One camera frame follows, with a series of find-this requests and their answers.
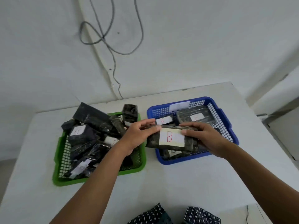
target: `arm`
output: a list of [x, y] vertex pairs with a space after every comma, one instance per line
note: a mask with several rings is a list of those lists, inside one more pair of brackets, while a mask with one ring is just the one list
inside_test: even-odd
[[190, 122], [181, 126], [193, 126], [200, 130], [186, 130], [182, 134], [200, 139], [212, 154], [225, 158], [274, 224], [299, 223], [299, 192], [239, 146], [222, 137], [209, 124]]
[[122, 161], [149, 135], [161, 129], [161, 126], [155, 126], [140, 130], [141, 127], [148, 124], [155, 124], [155, 119], [141, 120], [129, 127], [121, 140], [106, 154], [86, 183], [61, 209], [50, 224], [98, 224], [101, 221]]

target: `tabletop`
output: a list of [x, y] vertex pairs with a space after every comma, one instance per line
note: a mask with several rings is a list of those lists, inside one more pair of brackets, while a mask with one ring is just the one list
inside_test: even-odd
[[[147, 109], [153, 105], [203, 96], [213, 98], [222, 108], [240, 147], [299, 190], [299, 171], [230, 82], [92, 106], [113, 113], [121, 111], [124, 104], [135, 104], [141, 119], [146, 119]], [[61, 124], [71, 119], [76, 109], [43, 112], [33, 117], [0, 206], [3, 223], [49, 223], [82, 186], [57, 187], [52, 183]], [[141, 172], [117, 177], [101, 223], [127, 223], [159, 202], [174, 223], [182, 221], [187, 206], [216, 214], [256, 202], [222, 158], [210, 155], [165, 166], [158, 162], [154, 149], [146, 148], [146, 156]]]

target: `person's left arm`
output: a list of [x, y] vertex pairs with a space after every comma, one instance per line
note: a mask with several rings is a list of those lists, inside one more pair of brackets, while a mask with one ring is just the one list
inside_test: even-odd
[[98, 224], [101, 221], [124, 158], [149, 135], [161, 129], [161, 126], [140, 129], [149, 124], [155, 124], [155, 119], [144, 119], [131, 124], [125, 135], [110, 149], [86, 183], [50, 224]]

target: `blue plastic basket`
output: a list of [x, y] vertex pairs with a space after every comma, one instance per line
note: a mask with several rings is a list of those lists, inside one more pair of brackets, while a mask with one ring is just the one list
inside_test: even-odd
[[[200, 105], [207, 106], [209, 108], [209, 110], [211, 111], [211, 113], [213, 114], [215, 120], [217, 120], [217, 123], [214, 124], [213, 127], [219, 128], [222, 136], [224, 136], [229, 141], [231, 141], [237, 145], [239, 144], [238, 138], [236, 137], [233, 130], [231, 129], [230, 121], [228, 120], [228, 118], [226, 117], [226, 115], [224, 114], [222, 109], [217, 107], [215, 101], [212, 98], [198, 97], [198, 98], [185, 100], [185, 101], [190, 101], [189, 108], [200, 106]], [[170, 114], [173, 114], [174, 116], [176, 116], [176, 111], [173, 111], [173, 112], [168, 111], [169, 105], [180, 103], [180, 102], [185, 102], [185, 101], [178, 101], [178, 102], [173, 102], [173, 103], [168, 103], [168, 104], [163, 104], [163, 105], [152, 106], [147, 110], [147, 117], [149, 119], [151, 119], [151, 118], [159, 119], [159, 118], [165, 117]], [[157, 155], [157, 158], [160, 163], [162, 163], [164, 165], [170, 165], [173, 163], [179, 163], [179, 162], [183, 162], [186, 160], [211, 155], [211, 153], [206, 151], [206, 152], [201, 152], [201, 153], [197, 153], [197, 154], [194, 154], [191, 156], [177, 158], [177, 159], [173, 159], [173, 160], [163, 160], [160, 155], [159, 149], [156, 149], [156, 155]]]

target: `patterned clothing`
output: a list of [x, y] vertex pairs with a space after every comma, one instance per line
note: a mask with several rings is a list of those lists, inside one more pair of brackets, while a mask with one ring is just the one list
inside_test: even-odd
[[[221, 219], [202, 208], [188, 207], [183, 224], [221, 224]], [[166, 211], [158, 203], [152, 209], [138, 215], [128, 224], [173, 224]]]

